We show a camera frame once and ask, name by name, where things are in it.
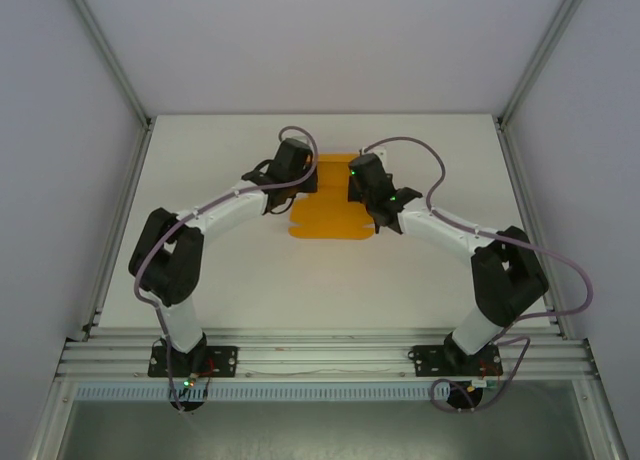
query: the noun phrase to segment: white wall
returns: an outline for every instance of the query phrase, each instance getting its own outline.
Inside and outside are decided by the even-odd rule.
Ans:
[[[585,0],[511,130],[549,245],[593,276],[593,307],[576,325],[631,458],[640,458],[639,4]],[[562,274],[577,304],[584,288]]]
[[[87,0],[161,113],[500,113],[561,0]]]
[[[67,0],[0,0],[0,457],[80,327],[139,126]]]

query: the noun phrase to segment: glass panel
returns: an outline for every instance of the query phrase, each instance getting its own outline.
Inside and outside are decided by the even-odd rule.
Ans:
[[[75,402],[62,459],[587,459],[570,382],[515,382],[486,412],[428,402]]]

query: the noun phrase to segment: cable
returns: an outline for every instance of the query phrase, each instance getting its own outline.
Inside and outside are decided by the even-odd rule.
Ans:
[[[487,373],[487,370],[493,370],[493,373],[495,373],[495,376],[497,377],[497,385],[500,385],[500,372],[498,371],[498,369],[496,367],[494,367],[493,365],[487,365],[486,363],[484,363],[482,360],[480,360],[480,369],[483,371],[482,373],[482,379],[484,380],[485,377],[488,377],[489,374]]]
[[[270,185],[255,185],[253,187],[241,188],[237,192],[236,191],[228,192],[228,193],[216,198],[215,200],[212,200],[211,202],[207,203],[205,206],[198,208],[194,212],[189,213],[188,215],[186,215],[185,217],[180,219],[178,222],[176,222],[175,225],[173,225],[169,230],[167,230],[167,232],[162,237],[160,237],[158,242],[153,246],[153,248],[149,251],[148,255],[142,261],[142,264],[140,265],[140,268],[138,269],[138,273],[136,274],[135,281],[134,281],[134,284],[133,284],[133,293],[134,293],[134,295],[136,296],[136,298],[138,300],[140,300],[141,302],[144,302],[144,303],[146,303],[148,305],[151,305],[155,309],[156,316],[158,317],[158,323],[160,323],[160,328],[162,329],[162,333],[163,333],[163,335],[165,337],[165,340],[167,342],[167,377],[169,379],[169,389],[171,390],[171,395],[173,396],[179,411],[182,411],[183,407],[182,407],[182,404],[180,403],[180,399],[178,398],[178,392],[176,390],[175,382],[174,382],[174,378],[173,378],[173,369],[171,367],[171,349],[172,349],[173,346],[171,344],[171,335],[169,334],[169,328],[167,327],[167,323],[165,322],[164,317],[162,315],[160,302],[156,301],[156,300],[154,300],[152,298],[148,298],[148,297],[145,297],[144,295],[142,295],[142,293],[140,291],[140,282],[142,281],[142,277],[144,276],[144,273],[147,270],[147,267],[149,266],[149,263],[151,263],[151,260],[153,259],[153,257],[164,246],[165,242],[174,233],[176,233],[183,225],[185,225],[189,221],[193,220],[196,216],[206,213],[207,211],[209,211],[212,208],[220,205],[223,202],[226,202],[227,200],[235,197],[236,195],[242,195],[244,193],[254,192],[254,191],[257,191],[257,190],[267,191],[267,190],[274,190],[274,189],[277,189],[277,188],[294,187],[296,185],[299,185],[299,184],[305,182],[307,179],[309,179],[311,177],[311,175],[313,174],[313,172],[315,171],[315,169],[316,169],[316,167],[318,165],[318,160],[317,160],[318,159],[318,145],[316,144],[316,141],[313,138],[313,136],[307,130],[305,130],[304,128],[301,128],[301,127],[297,127],[295,125],[286,126],[283,129],[281,129],[280,132],[278,132],[278,139],[281,142],[284,140],[284,137],[283,137],[284,133],[289,131],[289,130],[295,130],[295,131],[297,131],[299,133],[302,133],[304,136],[306,136],[307,139],[309,140],[309,143],[311,144],[311,149],[313,151],[313,157],[312,157],[312,160],[311,160],[311,168],[309,168],[309,170],[301,178],[299,178],[297,180],[293,180],[291,182],[274,183],[274,184],[270,184]]]
[[[238,371],[240,373],[250,373],[252,375],[265,375],[270,377],[295,377],[296,375],[314,375],[317,373],[385,373],[389,372],[390,368],[385,368],[381,370],[341,370],[339,368],[320,368],[318,370],[306,370],[303,372],[291,372],[291,373],[270,373],[270,372],[259,372],[257,370],[249,370],[248,368],[238,367]]]
[[[498,241],[503,242],[503,243],[509,243],[509,244],[515,245],[517,247],[526,248],[528,250],[533,250],[534,252],[538,252],[538,253],[542,253],[543,255],[547,255],[547,256],[549,256],[551,258],[554,258],[554,259],[564,263],[565,265],[571,267],[573,270],[575,270],[578,273],[578,275],[580,275],[580,277],[584,281],[585,287],[587,288],[587,295],[586,295],[586,298],[585,298],[584,302],[580,306],[578,306],[576,308],[573,308],[573,309],[570,309],[570,310],[564,310],[564,311],[560,311],[560,312],[528,313],[526,315],[521,315],[520,317],[518,317],[514,323],[520,322],[522,320],[526,320],[528,318],[564,317],[564,316],[568,316],[568,315],[576,315],[578,313],[584,312],[587,308],[589,308],[589,306],[591,305],[591,302],[593,301],[593,283],[591,282],[591,278],[589,278],[589,275],[587,274],[587,272],[580,265],[578,265],[576,262],[574,262],[570,258],[565,257],[564,255],[556,253],[556,252],[554,252],[552,250],[546,249],[544,247],[539,247],[539,246],[533,245],[531,243],[522,242],[522,241],[516,240],[514,238],[509,238],[509,237],[505,237],[505,236],[498,235],[498,234],[495,234],[495,233],[486,232],[484,230],[476,231],[475,229],[470,228],[470,227],[468,227],[466,225],[462,225],[461,223],[458,223],[455,220],[452,220],[452,219],[446,217],[445,215],[441,214],[440,212],[438,212],[438,210],[431,203],[431,197],[433,196],[433,194],[437,190],[437,188],[440,185],[442,185],[442,183],[444,182],[444,179],[445,179],[445,177],[447,175],[447,170],[446,170],[446,167],[444,166],[444,162],[442,161],[442,158],[440,157],[438,152],[436,152],[430,145],[426,144],[422,140],[418,140],[418,139],[413,138],[413,137],[391,137],[391,138],[385,138],[384,140],[380,140],[378,142],[372,143],[367,148],[365,148],[363,150],[363,152],[366,153],[369,150],[371,150],[372,148],[375,148],[375,147],[377,147],[379,145],[383,145],[383,144],[389,143],[389,142],[396,142],[396,141],[411,142],[411,143],[415,143],[417,145],[420,145],[420,146],[426,148],[431,153],[431,155],[434,156],[434,158],[438,162],[438,165],[440,165],[440,172],[441,172],[440,173],[440,178],[429,189],[429,191],[427,192],[427,197],[426,197],[427,208],[433,214],[434,217],[438,218],[439,220],[443,221],[444,223],[446,223],[446,224],[448,224],[448,225],[450,225],[450,226],[452,226],[454,228],[457,228],[458,230],[462,230],[463,232],[473,233],[474,235],[478,235],[478,236],[481,236],[481,237],[489,238],[491,240],[498,240]],[[513,326],[513,324],[509,325],[508,327],[506,327],[496,337],[496,339],[502,337],[509,330],[509,328],[511,328],[511,326]]]
[[[516,376],[516,373],[518,373],[518,369],[520,368],[520,364],[524,360],[524,356],[527,353],[527,350],[529,350],[529,346],[531,345],[531,338],[523,335],[520,337],[512,338],[511,340],[506,340],[504,342],[496,344],[497,346],[500,347],[504,345],[511,345],[512,343],[516,343],[516,342],[521,342],[523,340],[526,343],[522,348],[522,352],[520,353],[520,356],[518,357],[516,364],[514,365],[513,369],[511,370],[511,373],[509,374],[509,378],[505,380],[505,382],[502,384],[502,388],[498,390],[498,393],[496,393],[494,397],[491,400],[489,400],[487,403],[485,403],[484,405],[480,405],[479,407],[474,407],[473,402],[471,401],[471,397],[469,396],[466,389],[462,385],[460,385],[458,382],[454,382],[453,380],[448,380],[446,378],[439,378],[435,382],[433,382],[431,384],[431,388],[429,388],[429,401],[431,402],[431,405],[436,407],[441,412],[445,412],[445,413],[474,413],[474,412],[481,412],[482,410],[491,408],[491,406],[495,405],[504,396],[504,394],[507,393],[507,390],[509,389],[511,382],[513,381],[513,378]],[[462,392],[464,397],[469,402],[469,405],[471,405],[471,408],[469,410],[451,409],[451,408],[443,407],[438,402],[436,402],[435,390],[436,390],[436,387],[441,383],[448,383],[452,385],[456,390]]]
[[[443,221],[444,223],[452,226],[453,228],[457,228],[458,230],[462,230],[463,232],[467,232],[467,233],[472,233],[474,235],[478,235],[481,237],[485,237],[485,238],[489,238],[491,240],[497,240],[499,242],[503,242],[503,243],[509,243],[511,245],[515,245],[517,247],[521,247],[521,248],[526,248],[528,250],[532,250],[534,252],[538,252],[538,253],[542,253],[543,255],[547,255],[551,258],[554,258],[562,263],[564,263],[565,265],[571,267],[573,270],[575,270],[578,275],[580,275],[580,277],[582,278],[585,287],[587,289],[587,294],[586,294],[586,298],[584,300],[584,302],[573,309],[569,309],[569,310],[564,310],[564,311],[560,311],[560,312],[540,312],[540,313],[529,313],[526,315],[520,315],[511,325],[508,325],[507,327],[505,327],[500,333],[498,333],[498,335],[496,335],[492,341],[496,341],[499,338],[501,338],[502,336],[504,336],[507,331],[509,331],[509,329],[517,322],[520,322],[522,320],[526,320],[528,318],[540,318],[540,317],[562,317],[562,316],[568,316],[568,315],[576,315],[578,313],[582,313],[584,312],[587,308],[589,308],[589,306],[591,305],[592,301],[593,301],[593,283],[591,282],[591,278],[589,278],[589,275],[587,274],[587,272],[580,266],[578,265],[576,262],[574,262],[573,260],[571,260],[568,257],[565,257],[564,255],[561,255],[559,253],[556,253],[552,250],[546,249],[544,247],[540,247],[537,245],[533,245],[531,243],[527,243],[527,242],[522,242],[520,240],[516,240],[514,238],[509,238],[509,237],[505,237],[503,235],[498,235],[495,233],[491,233],[491,232],[486,232],[484,230],[475,230],[473,228],[470,228],[466,225],[463,225],[459,222],[456,222],[455,220],[452,220],[450,218],[448,218],[447,216],[441,214],[440,212],[438,212],[436,210],[436,208],[433,206],[432,202],[431,202],[431,197],[433,196],[434,192],[438,189],[438,187],[440,185],[442,185],[442,183],[444,182],[444,179],[447,175],[447,169],[444,165],[444,161],[442,160],[442,157],[440,157],[440,155],[438,154],[438,152],[436,152],[430,145],[428,145],[427,143],[423,142],[422,140],[418,140],[417,138],[413,138],[413,137],[404,137],[404,136],[400,136],[400,137],[390,137],[390,138],[385,138],[383,140],[377,141],[375,143],[372,143],[371,145],[369,145],[368,147],[366,147],[363,150],[363,153],[367,153],[369,150],[371,150],[372,148],[375,148],[377,146],[380,145],[384,145],[385,143],[390,143],[390,142],[398,142],[398,141],[404,141],[404,142],[410,142],[410,143],[415,143],[417,145],[420,145],[421,147],[426,148],[429,153],[431,153],[431,155],[433,155],[433,157],[436,159],[436,161],[438,162],[438,165],[440,166],[440,178],[438,178],[438,180],[431,186],[431,188],[429,189],[429,191],[427,192],[426,195],[426,204],[427,204],[427,209],[429,210],[429,212],[435,216],[436,218],[438,218],[439,220]],[[509,378],[507,378],[505,380],[505,382],[502,385],[502,388],[498,391],[498,393],[485,405],[478,407],[478,408],[472,408],[470,411],[480,411],[480,410],[485,410],[486,408],[488,408],[491,405],[494,405],[500,398],[502,398],[502,396],[504,395],[504,393],[507,391],[507,389],[509,388],[509,385],[511,384],[511,382],[513,381],[513,378],[515,377],[516,372],[518,371],[518,368],[520,367],[520,364],[522,363],[522,360],[524,359],[524,355],[527,352],[529,345],[531,344],[531,339],[529,337],[525,337],[525,336],[520,336],[517,337],[515,339],[512,340],[508,340],[502,343],[496,343],[496,345],[500,346],[500,345],[510,345],[511,343],[515,343],[518,341],[522,341],[522,340],[526,340],[526,344],[524,346],[524,348],[522,349],[522,353],[520,354],[520,357],[518,358],[518,361],[516,362],[515,367],[513,368],[513,370],[511,371],[511,374],[509,375]],[[444,408],[440,405],[438,405],[437,403],[435,403],[435,401],[433,400],[433,393],[435,391],[435,387],[441,383],[445,383],[448,382],[451,385],[454,386],[454,388],[456,388],[457,390],[459,390],[460,392],[462,392],[462,394],[465,396],[465,398],[467,399],[467,401],[469,402],[470,405],[473,405],[473,402],[471,401],[471,397],[469,397],[469,395],[467,394],[466,390],[458,383],[453,382],[451,380],[447,380],[445,378],[439,378],[438,380],[436,380],[432,385],[431,385],[431,403],[438,409],[444,412],[455,412],[457,410],[450,410],[447,408]]]

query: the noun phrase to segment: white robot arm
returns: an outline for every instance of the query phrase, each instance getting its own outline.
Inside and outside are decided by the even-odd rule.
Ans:
[[[429,211],[420,192],[411,188],[396,189],[392,176],[385,172],[375,154],[360,155],[350,162],[349,168],[349,200],[364,204],[375,222],[376,232],[380,227],[387,227],[399,234],[427,240],[449,250],[471,267],[476,306],[447,336],[444,345],[413,348],[411,358],[419,361],[416,374],[476,376],[485,363],[501,371],[499,361],[494,361],[499,360],[497,347],[491,345],[491,341],[549,288],[535,253],[479,236],[478,225],[438,209],[444,218],[476,234],[445,223]],[[503,232],[486,228],[483,231],[529,241],[526,234],[514,226]]]
[[[238,182],[232,192],[240,191],[254,185],[245,180]],[[196,216],[185,224],[187,228],[195,228],[204,237],[203,248],[207,248],[216,238],[234,227],[252,218],[261,217],[267,212],[269,196],[260,190],[238,194],[230,200],[211,209],[204,215]],[[185,217],[191,212],[180,211],[177,219]],[[182,353],[190,352],[202,340],[203,332],[196,319],[192,296],[174,305],[161,302],[164,316],[173,347]]]

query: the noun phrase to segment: yellow fabric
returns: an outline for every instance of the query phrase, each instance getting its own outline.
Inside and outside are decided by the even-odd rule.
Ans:
[[[296,238],[364,240],[374,234],[373,221],[364,205],[347,201],[349,162],[357,154],[323,154],[318,157],[318,192],[293,204],[290,220]]]

